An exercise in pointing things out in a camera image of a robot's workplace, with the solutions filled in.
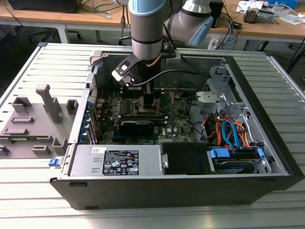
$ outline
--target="floor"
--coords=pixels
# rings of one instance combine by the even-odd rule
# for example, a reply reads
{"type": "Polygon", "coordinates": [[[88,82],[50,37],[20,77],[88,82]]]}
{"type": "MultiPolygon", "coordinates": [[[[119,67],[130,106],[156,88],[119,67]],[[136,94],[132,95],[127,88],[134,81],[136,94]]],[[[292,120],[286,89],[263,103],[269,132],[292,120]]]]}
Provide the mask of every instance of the floor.
{"type": "MultiPolygon", "coordinates": [[[[29,32],[42,31],[43,28],[28,27],[29,32]]],[[[83,43],[83,44],[109,44],[118,45],[118,38],[121,36],[120,32],[116,31],[101,31],[102,42],[99,43],[95,38],[95,31],[81,30],[82,39],[78,39],[76,34],[70,35],[71,43],[83,43]]],[[[36,37],[37,40],[41,40],[43,36],[36,37]]],[[[60,39],[50,38],[48,42],[60,42],[60,39]]],[[[200,48],[207,48],[208,39],[206,39],[200,48]]],[[[235,50],[243,50],[246,40],[239,39],[235,50]]],[[[256,51],[259,47],[260,42],[252,41],[247,46],[248,51],[256,51]]],[[[28,39],[28,32],[24,31],[23,28],[19,28],[17,36],[9,39],[5,43],[0,42],[0,95],[5,91],[1,86],[7,88],[18,71],[27,61],[35,49],[37,43],[30,43],[28,39]]],[[[290,59],[292,58],[294,51],[288,48],[288,45],[283,42],[270,42],[265,49],[267,55],[274,56],[276,60],[285,68],[288,66],[290,59]]],[[[305,58],[302,58],[299,63],[291,71],[290,75],[295,82],[300,86],[302,90],[305,90],[305,84],[302,83],[301,79],[305,72],[305,58]]]]}

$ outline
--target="electronic device on desk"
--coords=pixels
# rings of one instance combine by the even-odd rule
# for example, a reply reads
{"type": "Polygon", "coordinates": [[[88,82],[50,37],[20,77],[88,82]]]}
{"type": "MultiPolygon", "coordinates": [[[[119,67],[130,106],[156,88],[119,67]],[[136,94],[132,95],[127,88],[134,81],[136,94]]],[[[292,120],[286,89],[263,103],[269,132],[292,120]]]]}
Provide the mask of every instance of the electronic device on desk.
{"type": "Polygon", "coordinates": [[[244,22],[247,23],[269,23],[272,24],[275,18],[275,14],[266,9],[248,8],[244,14],[244,22]]]}
{"type": "Polygon", "coordinates": [[[210,0],[211,16],[214,18],[211,28],[216,28],[224,2],[222,0],[210,0]]]}
{"type": "Polygon", "coordinates": [[[82,0],[8,0],[14,10],[47,10],[76,13],[82,0]]]}
{"type": "Polygon", "coordinates": [[[289,6],[290,8],[294,9],[297,5],[297,0],[268,0],[269,4],[275,4],[277,2],[277,4],[283,4],[286,6],[289,6]]]}

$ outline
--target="computer case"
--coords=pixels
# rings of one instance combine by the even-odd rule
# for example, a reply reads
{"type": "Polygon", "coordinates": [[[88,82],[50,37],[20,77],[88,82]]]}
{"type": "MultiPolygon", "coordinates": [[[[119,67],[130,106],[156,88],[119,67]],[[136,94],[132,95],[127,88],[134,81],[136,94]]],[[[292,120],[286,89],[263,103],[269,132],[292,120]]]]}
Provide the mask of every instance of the computer case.
{"type": "Polygon", "coordinates": [[[211,16],[214,18],[211,28],[216,28],[224,2],[222,0],[210,0],[211,16]]]}
{"type": "Polygon", "coordinates": [[[46,10],[76,13],[82,0],[9,0],[14,10],[46,10]]]}

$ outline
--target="blue cable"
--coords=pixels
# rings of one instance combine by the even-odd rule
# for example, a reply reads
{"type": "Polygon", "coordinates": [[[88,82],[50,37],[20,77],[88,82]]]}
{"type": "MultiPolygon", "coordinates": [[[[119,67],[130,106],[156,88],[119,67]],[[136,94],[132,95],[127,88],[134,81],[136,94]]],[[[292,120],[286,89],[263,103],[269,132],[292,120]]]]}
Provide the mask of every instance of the blue cable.
{"type": "Polygon", "coordinates": [[[228,145],[230,146],[231,149],[234,149],[233,144],[227,139],[227,136],[225,135],[225,125],[226,125],[226,123],[229,123],[232,126],[236,146],[238,148],[243,148],[242,144],[240,143],[240,141],[238,139],[236,127],[235,127],[235,125],[232,121],[225,121],[223,123],[222,127],[221,127],[221,133],[223,135],[223,138],[224,138],[225,142],[228,143],[228,145]]]}
{"type": "Polygon", "coordinates": [[[225,47],[224,50],[227,50],[227,48],[229,47],[230,43],[231,43],[231,38],[232,38],[232,27],[230,25],[230,22],[227,19],[224,19],[224,21],[228,24],[229,29],[230,29],[230,37],[229,37],[229,41],[227,43],[227,46],[225,47]]]}

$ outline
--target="wooden desk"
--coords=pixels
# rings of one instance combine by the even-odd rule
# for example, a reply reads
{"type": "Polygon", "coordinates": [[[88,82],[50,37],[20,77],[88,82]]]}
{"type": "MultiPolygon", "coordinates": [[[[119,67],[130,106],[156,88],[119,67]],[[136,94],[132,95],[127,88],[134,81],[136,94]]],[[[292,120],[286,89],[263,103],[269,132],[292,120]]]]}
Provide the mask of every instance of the wooden desk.
{"type": "MultiPolygon", "coordinates": [[[[11,5],[6,1],[6,6],[10,12],[19,21],[39,21],[39,22],[55,22],[58,23],[59,18],[62,16],[62,12],[46,12],[46,11],[33,11],[33,10],[14,10],[11,5]]],[[[12,20],[15,19],[8,12],[4,6],[4,2],[0,0],[0,19],[2,20],[12,20]]]]}
{"type": "MultiPolygon", "coordinates": [[[[305,25],[292,25],[278,18],[275,19],[274,24],[244,23],[242,13],[236,13],[236,6],[239,0],[224,0],[227,6],[228,12],[234,21],[242,23],[242,30],[240,32],[241,39],[250,40],[263,40],[263,41],[279,41],[279,42],[301,42],[305,37],[305,25]]],[[[110,1],[95,0],[95,5],[107,4],[110,1]]],[[[13,15],[25,26],[37,26],[37,27],[50,27],[56,28],[59,31],[61,42],[68,43],[69,38],[67,36],[67,29],[84,29],[84,30],[96,30],[96,31],[120,31],[121,30],[121,16],[122,8],[117,8],[111,11],[111,19],[102,17],[97,13],[86,12],[83,9],[79,9],[75,14],[67,14],[60,12],[42,12],[31,10],[13,10],[10,4],[7,2],[7,6],[13,15]]],[[[118,6],[112,4],[110,6],[102,6],[100,10],[107,10],[118,6]]],[[[84,6],[86,9],[93,11],[93,5],[91,2],[84,6]]],[[[296,10],[304,10],[305,6],[297,6],[296,10]]],[[[12,24],[19,25],[14,18],[7,12],[0,0],[0,24],[12,24]]],[[[219,25],[215,29],[210,29],[209,36],[219,39],[228,32],[225,26],[225,22],[220,20],[219,25]]]]}
{"type": "MultiPolygon", "coordinates": [[[[111,3],[110,0],[94,0],[94,5],[111,3]]],[[[111,4],[109,6],[99,7],[99,10],[108,10],[119,6],[118,4],[111,4]]],[[[94,11],[92,2],[85,4],[84,9],[94,11]]],[[[77,13],[63,13],[59,18],[59,23],[65,24],[81,24],[81,25],[98,25],[98,26],[115,26],[121,27],[122,7],[111,10],[111,14],[100,13],[103,15],[110,16],[111,19],[105,18],[97,13],[86,12],[82,8],[79,8],[77,13]]]]}
{"type": "MultiPolygon", "coordinates": [[[[239,0],[224,0],[224,1],[225,4],[227,5],[226,8],[229,12],[229,15],[232,18],[235,18],[234,21],[243,24],[242,29],[240,31],[240,35],[278,37],[278,38],[287,37],[287,38],[296,38],[296,39],[303,39],[305,37],[304,24],[292,25],[278,18],[275,18],[273,24],[245,23],[243,19],[244,14],[236,12],[237,6],[234,6],[238,4],[239,0]]],[[[295,10],[305,11],[305,6],[298,5],[295,10]]],[[[211,30],[212,31],[216,30],[220,33],[228,32],[228,29],[226,28],[225,22],[223,20],[220,21],[218,28],[211,30]]]]}

